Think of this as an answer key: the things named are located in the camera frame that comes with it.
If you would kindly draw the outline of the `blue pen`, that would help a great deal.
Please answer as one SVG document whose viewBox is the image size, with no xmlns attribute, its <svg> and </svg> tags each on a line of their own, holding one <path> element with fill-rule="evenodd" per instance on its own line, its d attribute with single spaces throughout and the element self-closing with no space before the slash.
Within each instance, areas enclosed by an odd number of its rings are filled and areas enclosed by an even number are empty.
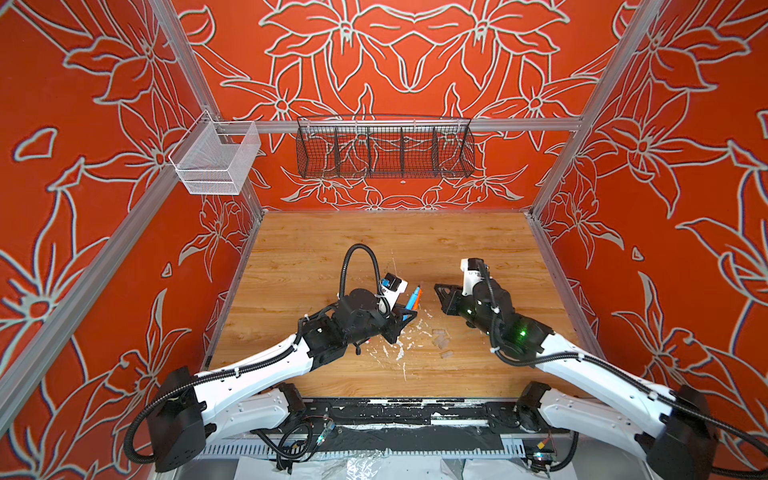
<svg viewBox="0 0 768 480">
<path fill-rule="evenodd" d="M 412 294 L 411 294 L 411 296 L 410 296 L 410 298 L 408 300 L 408 303 L 406 304 L 406 308 L 408 310 L 415 310 L 416 309 L 416 305 L 417 305 L 416 296 L 417 296 L 417 293 L 418 293 L 418 288 L 419 288 L 419 286 L 417 286 L 415 288 L 415 290 L 412 292 Z"/>
</svg>

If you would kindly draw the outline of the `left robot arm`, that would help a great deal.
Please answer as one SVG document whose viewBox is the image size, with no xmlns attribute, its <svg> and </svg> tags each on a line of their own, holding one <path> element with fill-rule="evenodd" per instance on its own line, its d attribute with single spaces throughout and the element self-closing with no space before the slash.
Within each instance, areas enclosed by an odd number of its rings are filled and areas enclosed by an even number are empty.
<svg viewBox="0 0 768 480">
<path fill-rule="evenodd" d="M 349 263 L 362 243 L 345 253 L 337 300 L 299 319 L 295 333 L 277 345 L 228 367 L 193 374 L 172 371 L 156 395 L 128 426 L 122 450 L 135 464 L 172 471 L 202 452 L 212 440 L 246 431 L 275 429 L 298 411 L 299 397 L 284 381 L 341 359 L 380 336 L 394 344 L 418 315 L 400 303 L 408 287 L 392 274 L 374 273 L 372 290 L 347 290 Z"/>
</svg>

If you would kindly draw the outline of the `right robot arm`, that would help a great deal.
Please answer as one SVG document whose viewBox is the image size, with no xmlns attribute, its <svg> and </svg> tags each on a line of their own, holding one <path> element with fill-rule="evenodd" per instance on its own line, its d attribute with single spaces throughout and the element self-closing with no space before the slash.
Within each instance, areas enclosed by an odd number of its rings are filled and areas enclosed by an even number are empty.
<svg viewBox="0 0 768 480">
<path fill-rule="evenodd" d="M 485 262 L 461 262 L 459 285 L 434 287 L 441 310 L 486 334 L 491 353 L 504 364 L 536 368 L 589 394 L 577 399 L 541 382 L 517 400 L 520 425 L 570 430 L 617 447 L 642 460 L 662 479 L 764 479 L 765 469 L 734 470 L 714 464 L 718 436 L 728 433 L 761 454 L 767 445 L 711 416 L 698 390 L 644 380 L 576 346 L 548 325 L 518 313 L 508 291 Z"/>
</svg>

